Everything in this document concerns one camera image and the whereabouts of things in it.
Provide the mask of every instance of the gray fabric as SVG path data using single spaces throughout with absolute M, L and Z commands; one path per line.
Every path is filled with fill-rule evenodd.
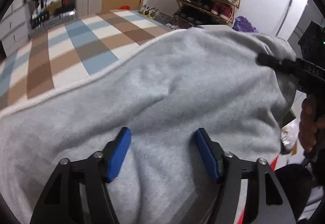
M 257 52 L 295 58 L 289 44 L 261 34 L 193 28 L 160 40 L 104 78 L 0 124 L 0 192 L 29 223 L 63 157 L 85 159 L 123 126 L 132 143 L 108 191 L 121 223 L 203 223 L 217 186 L 193 132 L 204 127 L 224 150 L 271 162 L 295 84 L 255 62 Z M 243 208 L 241 196 L 239 211 Z

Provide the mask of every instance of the metal screw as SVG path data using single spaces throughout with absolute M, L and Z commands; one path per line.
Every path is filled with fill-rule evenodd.
M 264 158 L 258 158 L 257 159 L 260 164 L 266 165 L 268 162 Z
M 60 164 L 62 164 L 62 165 L 66 165 L 68 162 L 69 162 L 68 158 L 63 158 L 60 160 Z
M 94 157 L 95 158 L 101 158 L 101 157 L 103 157 L 103 153 L 101 151 L 95 152 Z
M 225 152 L 225 157 L 231 158 L 234 154 L 232 152 Z

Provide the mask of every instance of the purple plastic bag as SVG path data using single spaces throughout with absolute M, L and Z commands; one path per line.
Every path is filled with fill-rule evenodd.
M 237 32 L 258 33 L 258 30 L 256 30 L 256 28 L 251 25 L 247 18 L 243 16 L 238 16 L 235 18 L 235 23 L 232 28 Z

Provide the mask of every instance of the checkered bedsheet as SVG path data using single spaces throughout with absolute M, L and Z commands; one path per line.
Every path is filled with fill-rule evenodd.
M 0 65 L 0 109 L 86 78 L 168 32 L 135 11 L 78 18 L 30 40 Z

